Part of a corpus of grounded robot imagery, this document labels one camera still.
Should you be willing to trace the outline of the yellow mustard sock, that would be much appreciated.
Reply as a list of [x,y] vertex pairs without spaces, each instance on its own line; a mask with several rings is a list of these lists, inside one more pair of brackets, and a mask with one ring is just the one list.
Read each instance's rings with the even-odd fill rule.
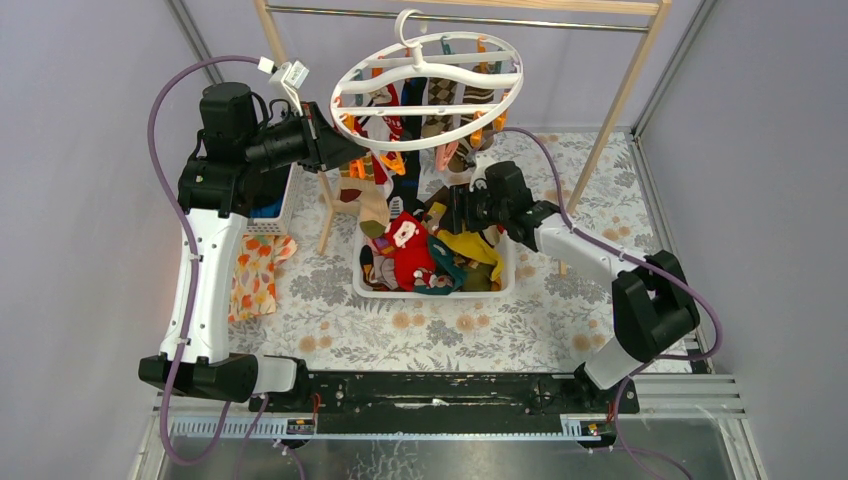
[[498,280],[504,268],[501,254],[478,233],[463,232],[453,234],[439,230],[436,238],[446,244],[453,252],[468,259],[493,267],[489,275],[491,280]]

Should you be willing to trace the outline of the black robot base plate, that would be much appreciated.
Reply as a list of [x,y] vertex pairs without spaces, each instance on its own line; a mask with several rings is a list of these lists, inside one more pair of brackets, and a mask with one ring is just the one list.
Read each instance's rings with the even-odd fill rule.
[[380,407],[507,407],[522,413],[610,414],[639,406],[630,387],[601,390],[583,372],[309,371],[268,394],[270,413],[357,412]]

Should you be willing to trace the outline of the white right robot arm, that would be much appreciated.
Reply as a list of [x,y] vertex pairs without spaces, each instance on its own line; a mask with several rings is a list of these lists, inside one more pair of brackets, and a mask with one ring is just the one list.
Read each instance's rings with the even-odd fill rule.
[[601,410],[612,400],[614,386],[700,323],[673,254],[662,250],[637,257],[580,229],[558,205],[535,199],[512,161],[488,166],[469,185],[450,187],[440,225],[451,233],[501,227],[514,242],[567,263],[608,290],[614,336],[574,373],[573,396],[583,410]]

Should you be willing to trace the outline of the white round sock hanger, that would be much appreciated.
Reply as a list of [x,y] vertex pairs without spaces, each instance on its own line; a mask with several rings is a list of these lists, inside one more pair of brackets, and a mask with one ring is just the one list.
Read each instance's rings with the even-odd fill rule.
[[[482,146],[507,123],[524,83],[524,62],[505,40],[451,31],[410,37],[406,24],[417,9],[395,19],[395,43],[366,57],[336,84],[330,100],[333,123],[375,153],[416,151],[458,143],[471,135]],[[465,86],[494,91],[490,104],[464,104]],[[460,116],[480,117],[460,126]]]

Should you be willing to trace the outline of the striped beige green sock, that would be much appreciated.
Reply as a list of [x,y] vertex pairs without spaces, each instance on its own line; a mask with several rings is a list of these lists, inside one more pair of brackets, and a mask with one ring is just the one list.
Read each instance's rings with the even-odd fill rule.
[[360,230],[369,239],[381,237],[390,225],[388,203],[378,182],[378,171],[371,154],[339,170],[339,200],[358,207]]

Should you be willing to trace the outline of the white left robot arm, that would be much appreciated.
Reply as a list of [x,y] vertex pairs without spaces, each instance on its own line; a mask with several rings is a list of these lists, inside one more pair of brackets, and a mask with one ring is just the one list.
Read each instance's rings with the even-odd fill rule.
[[241,403],[259,394],[288,411],[309,401],[302,360],[234,353],[228,339],[238,250],[257,200],[282,195],[281,172],[338,168],[365,154],[341,135],[317,103],[303,102],[277,123],[243,83],[204,90],[202,127],[179,177],[176,212],[183,227],[177,292],[156,355],[139,362],[139,379],[171,393]]

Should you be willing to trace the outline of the red santa sock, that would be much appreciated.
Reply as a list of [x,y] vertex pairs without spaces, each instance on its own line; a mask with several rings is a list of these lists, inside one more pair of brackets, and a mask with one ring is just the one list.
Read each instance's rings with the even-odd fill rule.
[[390,222],[384,237],[394,260],[394,274],[405,291],[433,288],[436,281],[435,262],[429,252],[429,234],[422,224],[407,212]]

